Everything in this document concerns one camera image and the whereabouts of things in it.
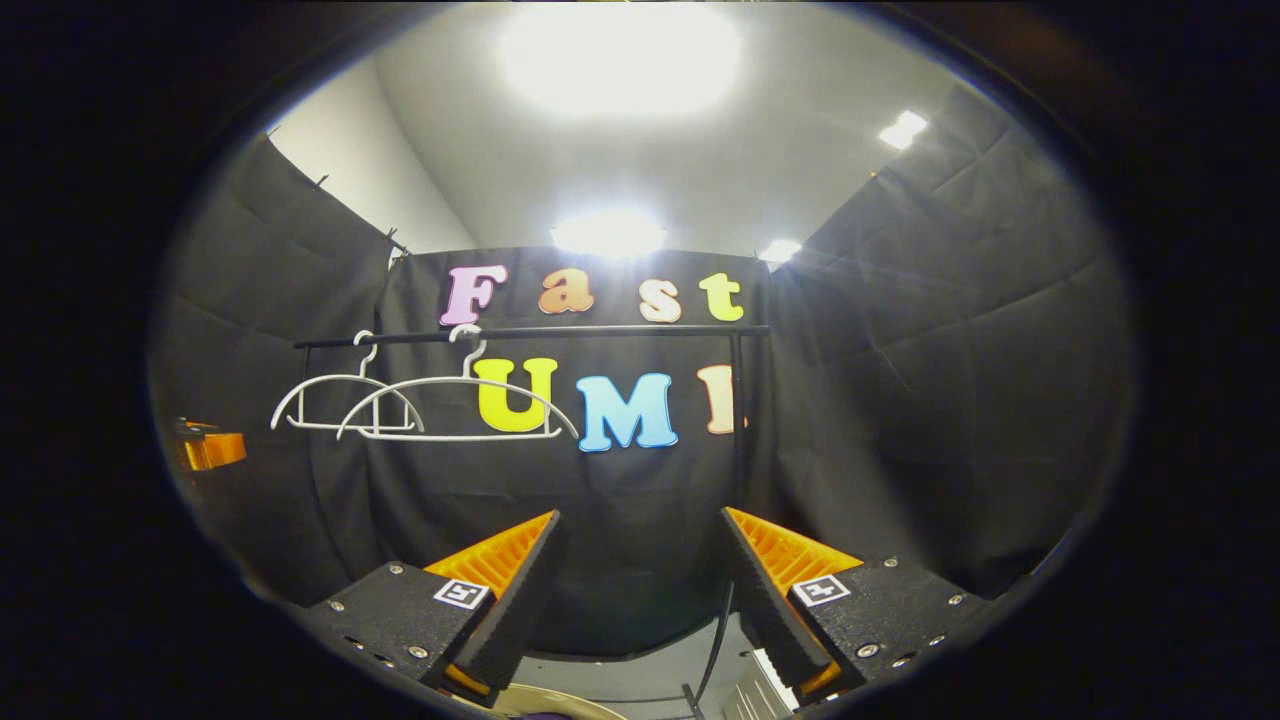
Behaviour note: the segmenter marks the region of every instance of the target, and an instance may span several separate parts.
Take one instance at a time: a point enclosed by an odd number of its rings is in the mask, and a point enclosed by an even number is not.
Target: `colorful foam letter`
[[[645,281],[640,283],[640,314],[650,323],[675,323],[680,319],[680,301],[671,281]]]
[[[532,378],[529,389],[547,402],[552,401],[552,373],[559,368],[559,363],[550,357],[530,357],[525,360],[525,372]],[[476,360],[471,369],[476,377],[497,383],[507,382],[507,375],[516,369],[516,364],[502,357],[486,357]],[[543,424],[547,407],[536,400],[529,398],[529,410],[515,413],[507,405],[507,388],[494,386],[480,387],[480,418],[495,430],[504,433],[524,433]]]
[[[733,305],[733,299],[731,297],[735,292],[742,292],[742,286],[728,279],[728,275],[724,273],[716,273],[703,279],[703,282],[698,283],[698,287],[707,291],[707,306],[710,309],[712,315],[716,315],[717,320],[732,323],[742,316],[744,310]]]
[[[461,325],[480,319],[472,304],[481,309],[493,300],[493,283],[507,282],[507,268],[503,265],[481,265],[474,268],[453,268],[453,287],[449,290],[449,307],[440,315],[442,325]]]
[[[707,432],[722,436],[733,432],[733,368],[708,365],[698,370],[698,379],[707,383],[707,400],[712,405],[712,421]]]
[[[566,310],[581,313],[595,304],[591,296],[590,281],[585,272],[577,268],[556,270],[543,279],[547,292],[538,299],[538,307],[548,315]]]
[[[613,441],[604,434],[604,424],[609,424],[618,445],[627,447],[640,425],[636,445],[640,447],[668,447],[676,445],[678,436],[671,429],[671,416],[667,414],[667,388],[671,375],[648,373],[640,375],[631,391],[631,400],[623,402],[613,382],[603,375],[591,375],[577,380],[577,389],[586,401],[586,436],[579,441],[582,452],[604,452],[613,447]]]

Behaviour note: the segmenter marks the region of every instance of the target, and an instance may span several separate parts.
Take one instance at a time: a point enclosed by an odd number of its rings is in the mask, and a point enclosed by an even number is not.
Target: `white plastic hanger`
[[[356,333],[356,340],[353,340],[351,343],[352,345],[360,345],[360,340],[361,338],[364,338],[366,336],[371,336],[371,334],[374,334],[374,333],[371,333],[369,331],[360,331],[358,333]],[[316,378],[311,378],[311,379],[303,380],[303,382],[298,383],[297,386],[294,386],[293,389],[291,389],[288,392],[288,395],[284,396],[284,400],[282,400],[280,404],[275,406],[275,414],[271,415],[271,429],[273,430],[275,429],[275,425],[280,421],[280,414],[284,413],[284,407],[289,404],[291,400],[293,400],[294,395],[298,396],[298,416],[297,416],[297,419],[294,419],[291,415],[285,415],[285,419],[294,428],[315,428],[315,429],[321,429],[321,430],[334,430],[334,429],[339,429],[339,428],[344,427],[346,425],[346,420],[343,421],[342,425],[334,425],[332,423],[307,423],[306,419],[303,418],[303,401],[306,400],[306,388],[308,388],[308,387],[311,387],[314,384],[319,384],[319,383],[324,383],[324,382],[329,382],[329,380],[355,380],[355,382],[358,382],[358,383],[366,383],[366,384],[379,386],[379,387],[384,387],[385,388],[387,383],[384,383],[381,380],[375,380],[372,378],[366,378],[365,377],[365,368],[369,365],[369,361],[372,360],[374,357],[378,357],[378,346],[376,345],[374,345],[374,351],[370,352],[367,357],[365,357],[364,360],[360,361],[360,374],[358,375],[344,375],[344,374],[338,374],[338,375],[320,375],[320,377],[316,377]],[[352,425],[352,427],[353,428],[364,428],[364,429],[374,429],[374,430],[378,430],[378,432],[412,430],[416,427],[419,429],[419,432],[425,432],[426,428],[422,425],[422,416],[417,414],[417,409],[413,407],[413,404],[410,402],[407,397],[404,397],[403,395],[401,395],[398,392],[396,393],[396,396],[404,401],[404,423],[402,425],[381,425],[380,421],[379,421],[379,418],[378,418],[378,404],[375,402],[374,404],[374,424],[372,425]],[[410,413],[413,414],[413,423],[408,421],[408,414]]]
[[[470,334],[470,336],[479,336],[480,334],[480,328],[476,327],[476,325],[471,325],[471,324],[458,325],[458,327],[453,328],[453,331],[449,333],[449,342],[457,341],[458,334],[463,333],[463,332],[467,333],[467,334]],[[562,428],[556,428],[556,430],[552,432],[550,418],[552,418],[552,413],[554,413],[556,416],[559,418],[561,421],[564,424],[564,427],[568,428],[570,434],[572,434],[573,438],[576,439],[579,437],[579,434],[577,434],[577,428],[573,427],[573,423],[570,421],[570,419],[566,418],[563,413],[561,413],[559,407],[556,407],[554,405],[552,405],[550,402],[548,402],[544,397],[534,395],[532,392],[530,392],[530,391],[527,391],[525,388],[521,388],[521,387],[516,387],[513,384],[499,383],[499,382],[495,382],[495,380],[486,380],[484,378],[474,378],[474,377],[471,377],[471,363],[474,360],[476,360],[477,357],[480,357],[481,355],[484,355],[485,345],[488,345],[488,342],[484,341],[484,340],[481,340],[480,341],[480,347],[477,347],[475,352],[472,352],[471,355],[467,355],[466,359],[462,360],[462,374],[458,375],[458,377],[416,378],[416,379],[412,379],[412,380],[399,382],[399,383],[396,383],[396,384],[392,384],[392,386],[387,386],[387,387],[384,387],[381,389],[374,391],[371,395],[369,395],[367,397],[365,397],[364,400],[361,400],[358,404],[356,404],[356,406],[351,409],[351,413],[347,413],[347,416],[343,418],[342,424],[338,427],[338,438],[342,438],[342,433],[349,427],[349,428],[353,428],[353,429],[358,430],[360,434],[365,436],[366,438],[371,438],[371,439],[393,439],[393,441],[403,441],[403,442],[481,442],[481,441],[515,441],[515,439],[549,439],[549,438],[553,438],[553,437],[558,436],[561,433],[561,429],[562,429]],[[532,398],[532,400],[535,400],[538,402],[541,402],[543,404],[543,432],[540,432],[540,433],[526,433],[526,434],[503,433],[503,434],[492,434],[492,436],[426,436],[426,434],[387,434],[387,436],[384,436],[384,434],[381,434],[379,432],[379,429],[376,427],[375,428],[367,428],[367,427],[361,427],[361,425],[347,425],[347,423],[349,423],[351,419],[356,416],[356,413],[358,413],[364,406],[369,405],[370,402],[376,402],[379,397],[381,397],[381,396],[384,396],[384,395],[387,395],[389,392],[399,395],[401,389],[408,388],[408,387],[426,386],[426,384],[447,384],[447,383],[462,383],[462,384],[500,387],[500,388],[509,389],[511,392],[517,392],[520,395],[530,397],[530,398]]]

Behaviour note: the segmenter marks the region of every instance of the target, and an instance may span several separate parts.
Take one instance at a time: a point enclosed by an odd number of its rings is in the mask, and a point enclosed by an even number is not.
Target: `white ceiling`
[[[376,56],[410,146],[480,247],[549,245],[550,227],[602,208],[650,214],[675,249],[753,255],[772,238],[804,240],[897,152],[879,131],[902,110],[931,118],[957,82],[847,12],[705,4],[741,40],[716,106],[566,119],[498,64],[504,26],[529,8],[454,6]]]

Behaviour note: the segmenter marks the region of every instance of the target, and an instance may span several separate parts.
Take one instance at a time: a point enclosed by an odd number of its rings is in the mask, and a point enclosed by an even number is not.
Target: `orange object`
[[[182,450],[187,468],[196,471],[212,470],[244,459],[244,436],[241,433],[210,433],[214,425],[183,420],[183,427],[195,430],[182,437]]]
[[[489,685],[481,683],[480,680],[472,680],[466,673],[458,670],[458,666],[452,662],[444,669],[444,676],[476,693],[477,696],[486,697],[489,694]]]
[[[786,601],[787,607],[796,614],[796,618],[800,618],[800,614],[796,612],[796,609],[791,605],[791,600],[787,598],[791,585],[823,575],[842,573],[863,564],[861,560],[852,555],[845,555],[838,550],[827,547],[820,542],[809,539],[781,525],[762,520],[755,515],[748,515],[732,507],[726,507],[726,510],[733,518],[733,523],[742,532],[742,537],[746,538],[755,556],[760,559],[760,565],[769,574],[773,588],[778,591],[782,600]],[[840,665],[832,662],[822,673],[800,683],[800,692],[813,694],[838,676]]]
[[[520,571],[530,548],[538,542],[538,536],[550,521],[552,512],[539,515],[489,539],[480,541],[444,560],[428,565],[424,570],[454,580],[486,585],[493,591],[494,597],[500,600],[502,594],[511,587],[516,573]]]

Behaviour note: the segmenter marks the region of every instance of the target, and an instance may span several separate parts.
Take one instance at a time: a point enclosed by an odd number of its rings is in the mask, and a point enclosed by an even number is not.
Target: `black fabric backdrop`
[[[954,90],[772,277],[769,505],[854,555],[1007,588],[1098,488],[1126,425],[1110,241],[1032,137]]]
[[[389,246],[266,138],[229,160],[205,201],[166,260],[148,348],[152,402],[160,423],[183,415],[243,433],[243,461],[180,483],[260,582],[308,605],[380,562],[364,450],[283,419],[273,432],[269,420],[302,378],[293,342],[372,325]],[[317,352],[308,375],[355,373],[364,354]],[[307,419],[337,421],[369,387],[308,392]]]
[[[984,596],[1029,570],[1066,532],[1124,427],[1133,383],[1123,287],[1085,200],[998,111],[957,90],[929,128],[769,275],[748,258],[663,251],[600,259],[554,249],[420,255],[387,273],[387,243],[268,142],[178,243],[156,323],[161,418],[243,432],[248,459],[192,493],[229,548],[283,597],[308,605],[379,562],[426,565],[553,507],[568,536],[531,650],[617,657],[709,620],[723,571],[716,510],[745,507],[854,555],[918,560]],[[677,324],[719,324],[703,278],[742,286],[736,324],[751,462],[731,484],[732,436],[712,436],[698,369],[728,363],[723,338],[494,341],[509,382],[553,357],[553,401],[585,432],[573,383],[605,375],[627,397],[644,373],[672,378],[680,441],[582,454],[563,434],[515,443],[369,442],[266,428],[302,377],[296,340],[364,328],[439,329],[448,270],[506,265],[483,328],[646,324],[639,284],[680,288]],[[595,305],[548,315],[541,281],[591,278]],[[384,346],[387,382],[456,375],[468,347]],[[355,372],[364,350],[312,354],[308,375]],[[339,419],[369,392],[307,395],[308,419]],[[493,433],[474,386],[410,391],[433,433]],[[527,401],[513,397],[521,410]],[[394,411],[394,404],[384,405]]]
[[[397,264],[378,302],[383,333],[440,329],[452,287],[449,269],[506,265],[508,279],[494,290],[476,322],[507,327],[649,325],[640,314],[639,287],[667,279],[678,288],[676,325],[759,324],[767,270],[749,258],[663,251],[643,259],[584,258],[549,247],[458,251],[413,256]],[[543,278],[579,268],[590,278],[594,305],[582,313],[549,315],[538,306]],[[744,316],[712,316],[698,283],[727,273],[741,286],[733,302]],[[748,354],[744,379],[763,369]],[[403,380],[457,375],[466,343],[393,345],[378,356],[378,377]],[[732,436],[707,432],[710,406],[695,373],[730,361],[723,337],[490,341],[485,357],[516,365],[508,382],[529,388],[530,357],[552,357],[552,401],[586,433],[582,393],[575,383],[608,377],[630,397],[645,373],[671,375],[667,391],[676,445],[644,448],[632,441],[604,452],[581,452],[564,432],[548,441],[508,443],[369,442],[371,501],[381,539],[396,557],[426,565],[550,509],[563,514],[563,570],[535,630],[531,650],[557,655],[623,656],[650,650],[701,625],[714,614],[723,574],[714,555],[716,511],[732,502]],[[410,388],[433,434],[495,434],[480,419],[475,386]],[[748,406],[751,393],[748,392]],[[394,407],[388,402],[385,407]],[[529,401],[509,396],[516,410]],[[767,418],[750,414],[753,432]]]

